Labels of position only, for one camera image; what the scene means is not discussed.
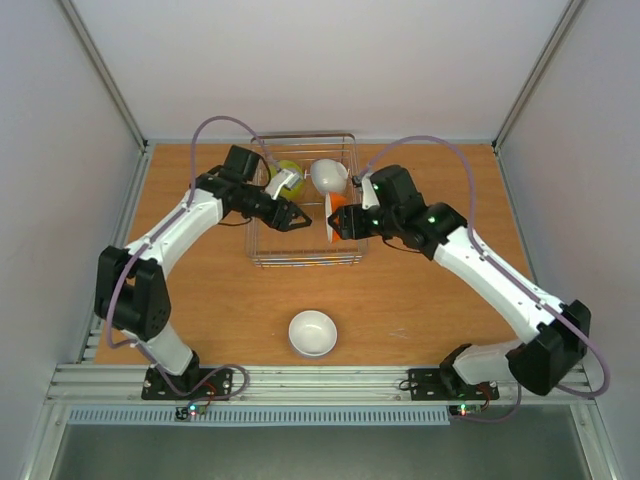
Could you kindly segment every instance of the white bowl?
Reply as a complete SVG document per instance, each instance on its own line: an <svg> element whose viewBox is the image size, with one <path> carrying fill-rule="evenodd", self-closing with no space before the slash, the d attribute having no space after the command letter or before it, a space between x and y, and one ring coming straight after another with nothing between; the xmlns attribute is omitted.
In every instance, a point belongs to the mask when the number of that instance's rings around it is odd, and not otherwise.
<svg viewBox="0 0 640 480"><path fill-rule="evenodd" d="M311 164L311 181L322 195L344 192L348 178L349 172L346 167L330 158L316 160Z"/></svg>
<svg viewBox="0 0 640 480"><path fill-rule="evenodd" d="M322 357L333 349L337 340L336 325L317 310L300 312L289 324L289 342L303 357Z"/></svg>

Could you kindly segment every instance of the white wall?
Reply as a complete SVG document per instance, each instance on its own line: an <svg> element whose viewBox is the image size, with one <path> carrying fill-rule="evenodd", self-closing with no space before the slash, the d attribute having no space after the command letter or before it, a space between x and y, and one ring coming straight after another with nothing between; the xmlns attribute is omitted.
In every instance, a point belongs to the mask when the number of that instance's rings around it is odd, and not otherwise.
<svg viewBox="0 0 640 480"><path fill-rule="evenodd" d="M567 0L75 2L149 138L223 113L261 132L486 141Z"/></svg>
<svg viewBox="0 0 640 480"><path fill-rule="evenodd" d="M542 284L593 313L613 369L598 404L630 479L640 471L639 24L636 0L587 2L503 149Z"/></svg>
<svg viewBox="0 0 640 480"><path fill-rule="evenodd" d="M0 6L0 470L75 360L136 146L53 0Z"/></svg>

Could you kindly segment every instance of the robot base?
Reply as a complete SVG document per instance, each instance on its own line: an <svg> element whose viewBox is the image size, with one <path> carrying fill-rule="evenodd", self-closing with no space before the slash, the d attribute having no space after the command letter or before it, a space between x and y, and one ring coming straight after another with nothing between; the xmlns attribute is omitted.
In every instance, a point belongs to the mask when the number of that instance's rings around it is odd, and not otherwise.
<svg viewBox="0 0 640 480"><path fill-rule="evenodd" d="M486 400L485 393L476 385L464 385L459 388L458 395L452 395L441 379L439 368L412 368L408 372L409 378L400 384L401 390L408 390L413 401L441 401L460 400L464 402L473 400ZM481 384L489 394L490 400L500 398L497 387L491 387L489 383Z"/></svg>
<svg viewBox="0 0 640 480"><path fill-rule="evenodd" d="M187 370L180 376L168 375L173 385L183 392L191 389L211 372L213 368L201 368L199 359L194 352L194 358L187 367ZM225 368L207 378L207 383L215 388L215 396L228 395L233 391L233 370ZM171 390L167 382L162 377L157 368L150 367L144 377L142 387L142 400L193 400L194 398L207 398L211 389L202 385L193 393L180 396Z"/></svg>

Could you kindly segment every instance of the gray floor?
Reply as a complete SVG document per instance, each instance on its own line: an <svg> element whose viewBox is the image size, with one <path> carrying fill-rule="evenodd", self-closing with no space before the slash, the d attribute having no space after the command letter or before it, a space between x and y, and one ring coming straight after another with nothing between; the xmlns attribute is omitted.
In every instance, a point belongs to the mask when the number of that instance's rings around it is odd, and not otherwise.
<svg viewBox="0 0 640 480"><path fill-rule="evenodd" d="M448 427L68 426L53 479L584 479L568 407Z"/></svg>

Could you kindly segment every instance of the yellow-green ball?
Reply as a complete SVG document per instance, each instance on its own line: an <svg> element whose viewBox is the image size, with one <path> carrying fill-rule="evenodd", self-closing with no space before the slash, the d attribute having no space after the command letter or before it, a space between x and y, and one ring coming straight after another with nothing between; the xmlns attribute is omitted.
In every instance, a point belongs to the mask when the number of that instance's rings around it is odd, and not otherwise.
<svg viewBox="0 0 640 480"><path fill-rule="evenodd" d="M280 168L287 168L289 170L295 170L299 172L304 179L304 172L302 171L302 168L300 168L300 165L298 165L297 163L292 162L291 160L280 160L278 162L278 165L280 165ZM276 171L276 167L274 167L273 165L269 165L269 172L271 172L272 178L276 176L276 173L278 173ZM286 188L283 188L282 190L280 190L280 196L286 198L287 200L293 200L295 197L300 195L303 188L304 180L299 182L298 185L293 188L293 190L287 190Z"/></svg>

